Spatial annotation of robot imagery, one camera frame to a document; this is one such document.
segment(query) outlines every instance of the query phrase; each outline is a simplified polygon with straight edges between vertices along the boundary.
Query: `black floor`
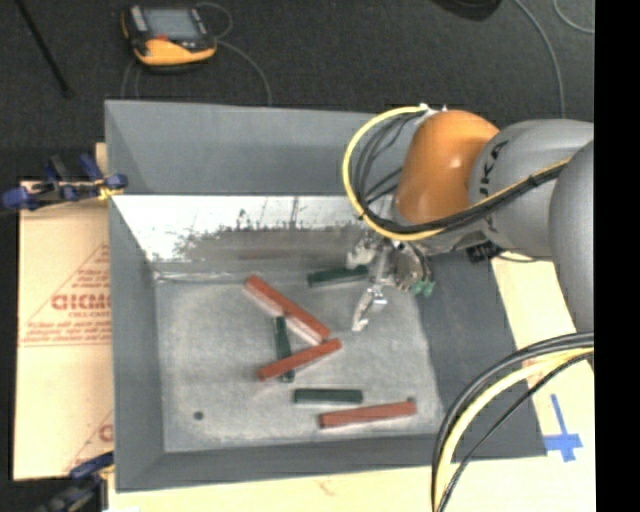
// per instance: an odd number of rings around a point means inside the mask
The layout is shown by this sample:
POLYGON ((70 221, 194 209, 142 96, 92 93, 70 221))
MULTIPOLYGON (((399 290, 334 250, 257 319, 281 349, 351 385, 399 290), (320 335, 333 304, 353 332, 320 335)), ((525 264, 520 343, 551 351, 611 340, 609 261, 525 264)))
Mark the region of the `black floor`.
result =
MULTIPOLYGON (((0 191, 20 177, 39 176, 53 153, 74 157, 93 147, 104 136, 103 100, 119 97, 122 89, 126 97, 136 94, 135 69, 123 87, 131 56, 118 17, 127 2, 23 1, 76 96, 62 96, 15 1, 0 2, 0 191)), ((276 106, 377 112, 426 102, 479 113, 499 127, 561 116, 548 48, 515 0, 495 0, 496 11, 484 20, 442 7, 456 0, 219 2, 234 18, 225 41, 263 69, 276 106)), ((552 0, 521 2, 555 50, 566 117, 593 121, 594 36, 563 22, 552 0)), ((557 5, 574 22, 593 26, 594 0, 557 0, 557 5)), ((224 28, 222 13, 202 10, 214 31, 224 28)), ((259 75, 224 47, 190 74, 141 74, 138 92, 179 101, 266 101, 259 75)), ((0 511, 20 512, 32 510, 64 483, 8 481, 15 378, 14 217, 0 218, 0 242, 0 511)))

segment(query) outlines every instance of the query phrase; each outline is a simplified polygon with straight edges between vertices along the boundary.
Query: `clamp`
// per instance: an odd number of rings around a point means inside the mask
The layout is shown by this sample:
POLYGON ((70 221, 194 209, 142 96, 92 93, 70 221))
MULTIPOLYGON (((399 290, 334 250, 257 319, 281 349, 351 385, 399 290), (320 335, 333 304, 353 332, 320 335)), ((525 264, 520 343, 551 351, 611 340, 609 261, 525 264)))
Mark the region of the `clamp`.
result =
POLYGON ((105 199, 121 192, 128 184, 124 174, 104 176, 88 153, 79 157, 88 182, 72 183, 59 155, 49 158, 44 168, 45 179, 30 187, 20 186, 2 194, 2 206, 10 210, 37 210, 43 206, 75 202, 92 197, 105 199))
POLYGON ((114 463, 113 452, 107 452, 73 468, 69 477, 73 484, 56 494, 34 512, 76 512, 86 505, 99 488, 103 489, 101 472, 114 463))

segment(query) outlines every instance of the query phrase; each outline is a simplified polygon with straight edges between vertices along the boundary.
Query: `red stick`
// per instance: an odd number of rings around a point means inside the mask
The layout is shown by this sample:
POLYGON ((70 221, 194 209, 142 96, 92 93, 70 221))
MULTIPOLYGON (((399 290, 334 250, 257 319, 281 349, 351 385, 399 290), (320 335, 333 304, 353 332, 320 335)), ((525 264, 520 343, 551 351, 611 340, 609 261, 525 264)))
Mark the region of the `red stick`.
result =
POLYGON ((331 334, 331 330, 326 325, 273 289, 259 277, 250 276, 244 287, 255 297, 274 308, 277 314, 287 317, 287 320, 296 324, 316 341, 326 340, 331 334))
POLYGON ((334 411, 321 414, 320 427, 341 427, 353 423, 400 418, 412 416, 416 413, 416 404, 411 400, 391 404, 373 405, 370 407, 357 407, 344 411, 334 411))
POLYGON ((309 363, 313 363, 322 357, 328 356, 332 352, 339 350, 341 347, 342 343, 340 343, 340 340, 337 338, 325 341, 320 345, 308 348, 302 352, 297 352, 292 356, 280 359, 270 365, 263 366, 258 370, 258 379, 265 381, 279 377, 290 370, 294 370, 309 363))

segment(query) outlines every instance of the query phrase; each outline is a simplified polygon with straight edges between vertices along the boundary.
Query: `blue cross mark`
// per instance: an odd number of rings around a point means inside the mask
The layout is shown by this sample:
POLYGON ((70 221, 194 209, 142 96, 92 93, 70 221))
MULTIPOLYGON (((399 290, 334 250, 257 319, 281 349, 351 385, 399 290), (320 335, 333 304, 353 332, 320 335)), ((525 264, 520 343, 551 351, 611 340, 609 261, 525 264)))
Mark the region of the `blue cross mark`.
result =
POLYGON ((551 395, 551 402, 553 403, 553 409, 556 412, 556 418, 558 418, 560 431, 562 433, 551 436, 544 436, 543 439, 545 448, 548 452, 550 452, 551 450, 560 450, 560 453, 562 454, 562 460, 564 462, 576 460, 576 456, 573 453, 573 450, 575 448, 582 448, 582 441, 580 441, 580 436, 578 434, 569 434, 567 432, 567 426, 564 423, 562 411, 560 411, 558 397, 555 394, 551 395))

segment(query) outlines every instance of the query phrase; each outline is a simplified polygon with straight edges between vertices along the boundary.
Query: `cable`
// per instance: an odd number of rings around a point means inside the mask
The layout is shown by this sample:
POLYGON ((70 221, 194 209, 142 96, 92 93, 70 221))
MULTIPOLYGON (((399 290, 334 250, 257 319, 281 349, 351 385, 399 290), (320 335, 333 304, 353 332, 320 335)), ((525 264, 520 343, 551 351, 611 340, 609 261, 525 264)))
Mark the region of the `cable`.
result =
POLYGON ((222 39, 223 37, 228 36, 229 33, 233 30, 233 16, 231 16, 231 13, 220 4, 217 4, 215 2, 198 2, 196 4, 196 7, 213 7, 214 9, 217 9, 224 13, 224 15, 227 17, 226 28, 219 34, 215 34, 213 36, 215 39, 222 39))
MULTIPOLYGON (((582 332, 567 334, 564 336, 558 336, 548 340, 544 340, 538 343, 534 343, 525 348, 522 348, 513 354, 508 355, 501 361, 494 364, 492 367, 485 370, 480 374, 473 382, 471 382, 454 400, 453 404, 447 411, 444 420, 440 426, 440 431, 436 437, 433 460, 434 467, 437 466, 437 461, 440 460, 443 445, 449 436, 449 432, 452 426, 457 421, 459 415, 465 410, 468 404, 470 404, 489 383, 493 382, 495 376, 505 370, 512 368, 514 365, 522 364, 524 361, 533 357, 541 357, 548 354, 557 353, 560 350, 576 349, 576 348, 590 348, 593 347, 593 332, 582 332)), ((435 497, 435 479, 432 481, 431 496, 435 497)))
POLYGON ((387 174, 384 178, 376 182, 369 190, 367 190, 367 193, 365 195, 368 196, 370 194, 373 194, 376 190, 382 187, 382 185, 386 184, 389 180, 392 180, 394 177, 398 176, 401 172, 402 172, 402 167, 399 167, 398 169, 391 172, 390 174, 387 174))
MULTIPOLYGON (((418 113, 424 113, 429 110, 427 105, 400 107, 387 112, 379 114, 369 121, 367 121, 360 129, 355 133, 353 138, 349 141, 342 160, 342 181, 347 193, 347 197, 351 202, 353 208, 356 210, 359 218, 365 221, 365 223, 378 234, 395 240, 401 241, 415 241, 424 238, 429 238, 441 233, 447 229, 458 228, 468 225, 476 220, 479 220, 487 215, 490 210, 502 206, 505 203, 516 199, 518 196, 524 194, 528 190, 540 186, 547 181, 557 178, 560 172, 564 169, 564 166, 569 159, 561 160, 549 167, 540 169, 530 176, 523 178, 522 180, 504 188, 503 190, 486 197, 482 201, 470 206, 466 210, 458 212, 454 215, 444 217, 425 224, 404 226, 400 225, 392 220, 384 219, 374 212, 372 212, 366 205, 361 202, 362 190, 359 188, 362 183, 362 175, 359 173, 368 172, 366 169, 362 169, 363 155, 360 155, 360 159, 356 164, 355 176, 352 176, 351 172, 351 159, 353 152, 362 139, 362 137, 373 127, 398 116, 412 116, 415 117, 418 113)), ((380 129, 384 131, 383 134, 389 132, 389 126, 384 126, 380 129)), ((377 147, 382 142, 382 136, 376 137, 374 134, 372 138, 367 142, 363 153, 366 153, 364 159, 370 163, 370 155, 375 154, 377 147)))
POLYGON ((131 57, 129 64, 127 64, 126 69, 124 70, 124 75, 122 75, 122 82, 120 82, 120 98, 124 98, 124 94, 127 89, 127 82, 129 81, 129 75, 131 74, 131 70, 136 65, 137 59, 135 57, 131 57))
POLYGON ((524 6, 524 4, 520 0, 513 0, 518 8, 525 14, 529 21, 533 24, 535 29, 538 31, 542 40, 544 41, 545 46, 547 47, 547 51, 549 52, 549 56, 551 57, 551 62, 553 64, 553 70, 556 74, 556 80, 558 82, 558 95, 560 96, 560 117, 565 118, 565 108, 564 108, 564 84, 562 82, 562 76, 560 75, 560 66, 558 65, 558 59, 556 58, 556 53, 553 51, 553 46, 551 46, 551 42, 547 37, 547 33, 544 31, 538 20, 535 18, 533 14, 524 6))
POLYGON ((560 10, 560 7, 558 6, 558 0, 553 0, 552 4, 553 4, 553 10, 556 12, 558 17, 562 21, 564 21, 567 25, 569 25, 571 28, 575 28, 576 30, 579 30, 580 32, 584 32, 585 34, 596 33, 595 28, 583 27, 582 25, 578 25, 577 23, 569 19, 569 17, 560 10))
POLYGON ((218 40, 218 44, 220 46, 224 46, 225 48, 228 48, 231 51, 236 52, 238 55, 240 55, 242 58, 244 58, 244 60, 246 60, 249 64, 251 64, 251 66, 253 67, 253 69, 255 69, 258 73, 258 75, 260 75, 260 78, 262 79, 262 83, 264 84, 264 89, 267 93, 267 106, 272 106, 273 105, 273 94, 271 92, 271 86, 269 85, 269 81, 267 80, 267 76, 264 74, 264 71, 262 71, 262 68, 260 66, 258 66, 258 64, 256 64, 256 62, 249 57, 245 52, 243 52, 240 48, 238 48, 237 46, 232 45, 231 43, 227 43, 226 41, 220 41, 218 40))
POLYGON ((517 382, 530 377, 540 371, 544 371, 548 373, 570 361, 571 359, 589 354, 593 351, 593 349, 584 348, 584 349, 574 349, 562 351, 558 355, 555 355, 550 360, 543 360, 535 362, 534 364, 527 366, 525 368, 521 368, 520 370, 514 371, 503 377, 494 385, 489 387, 484 393, 482 393, 476 400, 474 400, 460 415, 458 421, 455 423, 453 429, 451 430, 450 435, 448 436, 445 445, 442 449, 442 455, 440 457, 439 463, 436 466, 436 473, 434 474, 435 479, 435 489, 436 494, 434 497, 434 510, 440 510, 440 503, 442 501, 442 496, 444 490, 446 489, 446 480, 442 474, 444 472, 445 464, 449 464, 449 461, 453 458, 453 454, 455 452, 455 448, 460 441, 460 438, 463 436, 473 419, 477 416, 477 414, 484 409, 484 407, 491 402, 495 397, 500 395, 502 392, 509 389, 511 386, 516 384, 517 382))
POLYGON ((518 398, 518 400, 516 400, 509 407, 509 409, 507 409, 507 411, 505 411, 505 413, 498 419, 498 421, 496 421, 491 426, 489 431, 480 439, 480 441, 478 441, 473 446, 473 448, 471 448, 471 450, 469 450, 467 455, 465 455, 464 459, 460 462, 458 468, 456 469, 456 471, 454 472, 453 476, 449 480, 449 483, 447 484, 447 487, 445 488, 445 490, 444 490, 444 492, 442 494, 442 498, 440 499, 440 505, 438 507, 437 512, 442 512, 446 508, 447 503, 449 502, 449 499, 451 497, 451 493, 455 489, 455 486, 457 485, 458 481, 460 480, 460 477, 462 476, 462 473, 464 472, 465 468, 469 465, 469 462, 471 462, 471 458, 473 457, 474 453, 485 442, 487 442, 489 440, 489 438, 498 430, 498 428, 500 428, 500 426, 502 426, 520 408, 520 406, 522 406, 522 404, 528 398, 532 397, 535 393, 537 393, 538 390, 540 390, 540 388, 542 388, 545 384, 547 384, 556 375, 558 375, 559 373, 563 372, 567 368, 569 368, 571 366, 574 366, 575 364, 579 363, 580 361, 584 361, 586 359, 589 359, 590 357, 591 357, 591 354, 583 354, 581 356, 577 356, 577 357, 567 361, 566 363, 558 366, 554 370, 551 370, 542 379, 540 379, 538 382, 536 382, 536 384, 532 388, 528 389, 525 393, 523 393, 520 396, 520 398, 518 398))

